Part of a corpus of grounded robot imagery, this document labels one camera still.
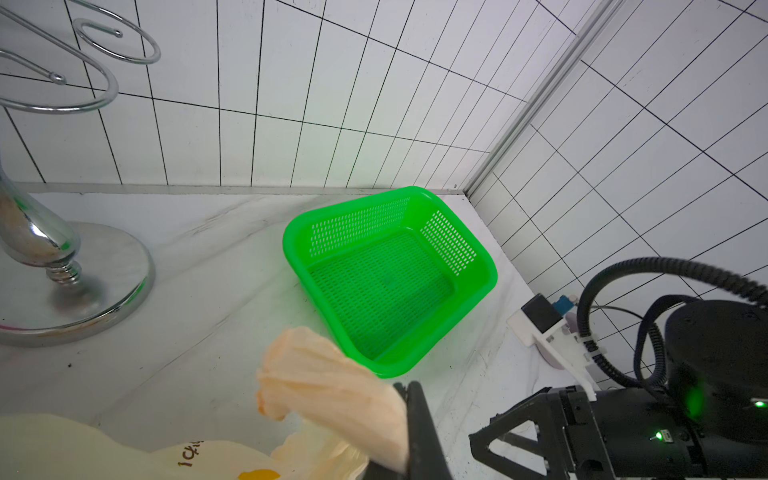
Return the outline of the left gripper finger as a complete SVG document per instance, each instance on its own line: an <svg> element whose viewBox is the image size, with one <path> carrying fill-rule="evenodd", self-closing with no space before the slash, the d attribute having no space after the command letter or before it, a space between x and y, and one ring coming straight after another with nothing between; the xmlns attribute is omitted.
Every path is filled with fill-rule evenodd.
<svg viewBox="0 0 768 480"><path fill-rule="evenodd" d="M394 479L451 480L422 385L412 381L408 385L396 383L394 387L407 407L409 450L406 473L395 473Z"/></svg>

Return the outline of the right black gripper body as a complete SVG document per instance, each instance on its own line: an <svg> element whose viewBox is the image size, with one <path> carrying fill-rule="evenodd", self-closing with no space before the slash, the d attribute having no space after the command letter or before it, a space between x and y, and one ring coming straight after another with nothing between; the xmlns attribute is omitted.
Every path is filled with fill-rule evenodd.
<svg viewBox="0 0 768 480"><path fill-rule="evenodd" d="M644 391L589 400L575 386L546 387L469 437L472 456L510 479L703 477L704 454L681 416Z"/></svg>

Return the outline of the plain beige plastic bag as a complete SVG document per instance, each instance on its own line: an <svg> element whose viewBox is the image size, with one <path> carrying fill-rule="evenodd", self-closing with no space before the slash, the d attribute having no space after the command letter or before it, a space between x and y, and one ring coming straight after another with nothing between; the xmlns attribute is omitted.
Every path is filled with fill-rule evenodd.
<svg viewBox="0 0 768 480"><path fill-rule="evenodd" d="M296 413L337 434L375 463L408 470L407 405L394 386L306 327L283 331L257 374L259 412L276 421Z"/></svg>

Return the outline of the yellow printed plastic bag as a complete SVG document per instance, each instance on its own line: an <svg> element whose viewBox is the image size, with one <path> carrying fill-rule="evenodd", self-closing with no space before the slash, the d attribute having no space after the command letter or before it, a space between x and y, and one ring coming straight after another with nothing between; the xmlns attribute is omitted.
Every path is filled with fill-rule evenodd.
<svg viewBox="0 0 768 480"><path fill-rule="evenodd" d="M50 414L1 417L3 479L278 479L267 455L230 441L192 440L154 452Z"/></svg>

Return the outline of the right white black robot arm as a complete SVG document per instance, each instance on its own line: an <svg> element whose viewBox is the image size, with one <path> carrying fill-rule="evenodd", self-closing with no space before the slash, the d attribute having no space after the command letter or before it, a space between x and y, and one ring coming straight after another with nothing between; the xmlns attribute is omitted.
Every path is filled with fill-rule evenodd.
<svg viewBox="0 0 768 480"><path fill-rule="evenodd" d="M633 374L615 368L592 337L598 294L620 278L668 274L728 293L725 300L668 294L643 316L635 349L654 351ZM536 472L495 453L495 441L539 456L547 479L755 479L767 474L767 289L692 260L644 257L611 265L584 288L579 338L613 391L547 387L469 438L480 463L511 479Z"/></svg>

